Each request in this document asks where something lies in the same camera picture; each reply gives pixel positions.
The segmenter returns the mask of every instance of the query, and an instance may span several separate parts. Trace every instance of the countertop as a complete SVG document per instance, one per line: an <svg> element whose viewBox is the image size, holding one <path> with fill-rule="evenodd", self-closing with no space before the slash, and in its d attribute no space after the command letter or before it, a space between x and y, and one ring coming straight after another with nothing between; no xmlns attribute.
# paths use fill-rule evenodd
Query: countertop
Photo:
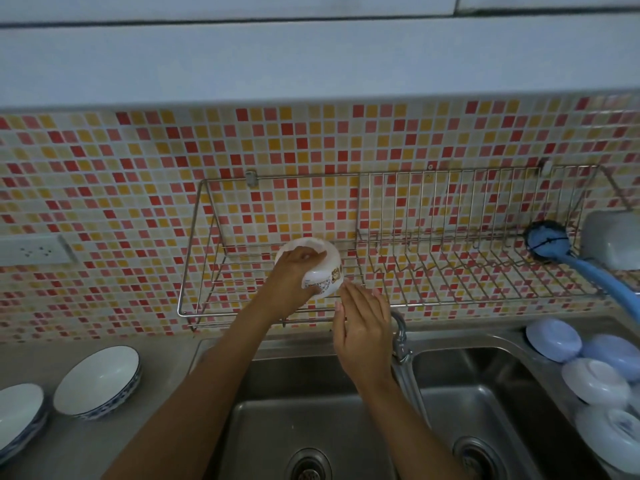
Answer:
<svg viewBox="0 0 640 480"><path fill-rule="evenodd" d="M128 345L141 357L138 390L116 411L96 421L51 412L42 434L0 467L0 479L98 479L153 412L187 375L199 337L140 337L0 347L0 389L23 382L43 387L51 400L71 368L102 348Z"/></svg>

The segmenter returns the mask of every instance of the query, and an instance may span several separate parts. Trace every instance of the mosaic tile backsplash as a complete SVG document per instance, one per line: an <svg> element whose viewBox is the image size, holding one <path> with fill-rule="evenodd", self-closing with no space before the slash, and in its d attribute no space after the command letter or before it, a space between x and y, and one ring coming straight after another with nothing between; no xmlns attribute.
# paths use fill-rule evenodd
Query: mosaic tile backsplash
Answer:
<svg viewBox="0 0 640 480"><path fill-rule="evenodd" d="M603 164L636 205L639 155L638 94L2 114L0 233L62 233L77 262L0 268L0 342L190 333L176 308L203 178L327 175L319 185L270 180L256 192L241 180L220 185L216 209L234 243L268 244L353 237L353 188L331 174L535 167L548 158ZM594 192L592 208L620 204L604 187ZM401 203L407 216L424 205ZM451 304L412 319L608 305Z"/></svg>

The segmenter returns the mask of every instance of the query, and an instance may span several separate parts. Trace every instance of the stainless steel dish rack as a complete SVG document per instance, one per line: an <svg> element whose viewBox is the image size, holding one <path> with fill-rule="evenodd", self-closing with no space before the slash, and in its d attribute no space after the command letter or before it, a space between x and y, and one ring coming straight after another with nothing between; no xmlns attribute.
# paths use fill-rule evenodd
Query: stainless steel dish rack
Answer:
<svg viewBox="0 0 640 480"><path fill-rule="evenodd" d="M326 195L338 195L342 213L330 226L324 219L307 225L289 222L279 214L281 221L271 220L278 229L273 232L262 204L250 205L264 189L289 188L308 189L311 201L313 190L324 188L323 199L311 203L333 208ZM274 205L304 221L299 201L285 198ZM222 206L226 214L218 209ZM245 178L206 179L198 186L178 313L192 329L228 326L266 279L283 234L285 240L329 238L350 279L380 288L391 306L408 311L602 297L601 290L571 269L533 262L522 232L532 221L553 219L566 225L577 250L587 213L611 207L631 209L599 165L264 177L248 172ZM243 213L251 209L251 217L228 215L236 208L244 208ZM640 288L637 273L618 275ZM335 298L311 300L285 322L329 321Z"/></svg>

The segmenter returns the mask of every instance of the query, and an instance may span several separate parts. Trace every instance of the faucet spout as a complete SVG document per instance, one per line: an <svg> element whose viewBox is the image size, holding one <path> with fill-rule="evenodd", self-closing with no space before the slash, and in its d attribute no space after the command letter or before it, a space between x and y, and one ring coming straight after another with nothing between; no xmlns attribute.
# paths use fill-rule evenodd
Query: faucet spout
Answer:
<svg viewBox="0 0 640 480"><path fill-rule="evenodd" d="M394 356L398 363L404 363L411 356L411 349L406 339L406 323L404 322L404 316L400 312L391 309L391 316L398 325L398 331L394 335L393 341Z"/></svg>

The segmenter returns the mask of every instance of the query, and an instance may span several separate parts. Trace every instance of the electrical outlet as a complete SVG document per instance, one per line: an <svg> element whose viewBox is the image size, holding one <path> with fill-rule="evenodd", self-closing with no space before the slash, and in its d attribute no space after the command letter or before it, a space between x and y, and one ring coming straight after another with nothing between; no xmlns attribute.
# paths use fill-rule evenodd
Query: electrical outlet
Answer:
<svg viewBox="0 0 640 480"><path fill-rule="evenodd" d="M59 234L20 234L0 237L0 266L64 264L73 254Z"/></svg>

